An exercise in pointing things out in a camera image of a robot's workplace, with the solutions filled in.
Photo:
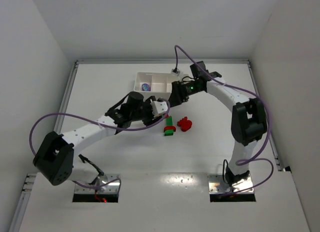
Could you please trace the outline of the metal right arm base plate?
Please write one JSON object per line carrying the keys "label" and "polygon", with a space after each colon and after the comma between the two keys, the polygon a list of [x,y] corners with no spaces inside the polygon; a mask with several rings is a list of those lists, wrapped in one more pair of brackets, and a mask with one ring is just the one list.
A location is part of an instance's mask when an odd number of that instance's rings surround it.
{"label": "metal right arm base plate", "polygon": [[253,182],[249,176],[247,179],[233,183],[229,186],[223,181],[222,174],[209,174],[208,188],[210,195],[220,195],[224,193],[240,193],[240,194],[254,194]]}

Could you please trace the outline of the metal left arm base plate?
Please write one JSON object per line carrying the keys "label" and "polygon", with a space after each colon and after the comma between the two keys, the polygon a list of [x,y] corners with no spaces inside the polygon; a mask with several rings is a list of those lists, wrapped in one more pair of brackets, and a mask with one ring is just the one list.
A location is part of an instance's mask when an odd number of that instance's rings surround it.
{"label": "metal left arm base plate", "polygon": [[121,184],[120,174],[109,173],[98,177],[93,185],[86,184],[85,187],[82,187],[76,184],[74,194],[94,195],[96,191],[97,194],[101,195],[115,195],[119,193]]}

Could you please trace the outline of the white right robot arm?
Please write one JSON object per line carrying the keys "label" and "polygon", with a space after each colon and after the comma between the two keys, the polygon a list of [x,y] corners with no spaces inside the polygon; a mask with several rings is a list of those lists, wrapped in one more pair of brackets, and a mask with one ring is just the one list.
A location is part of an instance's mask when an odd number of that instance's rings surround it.
{"label": "white right robot arm", "polygon": [[169,103],[171,107],[187,102],[190,95],[205,91],[217,98],[231,111],[231,134],[234,138],[232,156],[224,173],[224,182],[229,186],[249,175],[249,165],[240,165],[249,160],[257,142],[267,131],[267,120],[262,102],[249,98],[227,86],[223,78],[208,81],[198,78],[188,82],[175,81],[171,84]]}

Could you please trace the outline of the white compartment tray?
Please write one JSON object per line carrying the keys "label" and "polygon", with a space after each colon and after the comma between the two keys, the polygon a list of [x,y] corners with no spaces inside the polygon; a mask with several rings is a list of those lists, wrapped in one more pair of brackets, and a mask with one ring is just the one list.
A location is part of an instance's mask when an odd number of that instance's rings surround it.
{"label": "white compartment tray", "polygon": [[[168,100],[172,91],[172,82],[178,80],[178,77],[167,73],[137,72],[133,90],[141,93],[145,98],[155,96],[157,99]],[[151,91],[143,91],[143,83],[149,84]]]}

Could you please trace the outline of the red rounded lego brick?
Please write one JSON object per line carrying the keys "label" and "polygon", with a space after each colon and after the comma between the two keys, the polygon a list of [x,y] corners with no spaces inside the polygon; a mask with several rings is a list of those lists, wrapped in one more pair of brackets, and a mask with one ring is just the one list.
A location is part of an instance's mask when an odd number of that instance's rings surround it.
{"label": "red rounded lego brick", "polygon": [[187,132],[191,129],[193,123],[187,117],[182,118],[177,122],[177,126],[180,127],[182,132]]}

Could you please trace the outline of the green number lego brick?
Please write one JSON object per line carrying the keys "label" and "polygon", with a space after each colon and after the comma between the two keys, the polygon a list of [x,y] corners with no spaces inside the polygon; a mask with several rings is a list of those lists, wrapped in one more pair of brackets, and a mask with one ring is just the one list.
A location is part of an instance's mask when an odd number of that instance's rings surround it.
{"label": "green number lego brick", "polygon": [[165,119],[166,126],[173,126],[173,120],[171,116],[167,116]]}

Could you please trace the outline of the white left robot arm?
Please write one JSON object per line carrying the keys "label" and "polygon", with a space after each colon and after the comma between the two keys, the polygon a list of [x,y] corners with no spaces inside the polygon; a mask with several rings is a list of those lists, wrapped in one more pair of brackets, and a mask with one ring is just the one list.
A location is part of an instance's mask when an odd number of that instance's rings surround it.
{"label": "white left robot arm", "polygon": [[73,131],[48,133],[38,149],[33,164],[54,186],[67,180],[95,184],[104,172],[81,154],[87,147],[128,129],[132,122],[149,126],[167,111],[167,103],[141,93],[129,92],[100,118]]}

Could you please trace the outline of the purple flower lego brick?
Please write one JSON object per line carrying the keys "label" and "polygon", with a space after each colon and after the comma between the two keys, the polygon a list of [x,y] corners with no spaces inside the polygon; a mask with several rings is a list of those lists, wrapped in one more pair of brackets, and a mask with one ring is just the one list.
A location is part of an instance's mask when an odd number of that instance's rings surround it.
{"label": "purple flower lego brick", "polygon": [[146,92],[151,91],[151,87],[150,87],[150,85],[147,84],[147,83],[143,83],[143,84],[141,85],[141,89],[142,89],[143,91],[146,91]]}

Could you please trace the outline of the red green rounded lego stack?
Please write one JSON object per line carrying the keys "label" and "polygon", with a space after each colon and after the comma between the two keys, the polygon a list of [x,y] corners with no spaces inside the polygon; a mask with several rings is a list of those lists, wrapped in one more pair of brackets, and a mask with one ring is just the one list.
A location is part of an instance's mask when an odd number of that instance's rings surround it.
{"label": "red green rounded lego stack", "polygon": [[165,136],[172,136],[176,132],[175,126],[166,126],[164,129],[164,135]]}

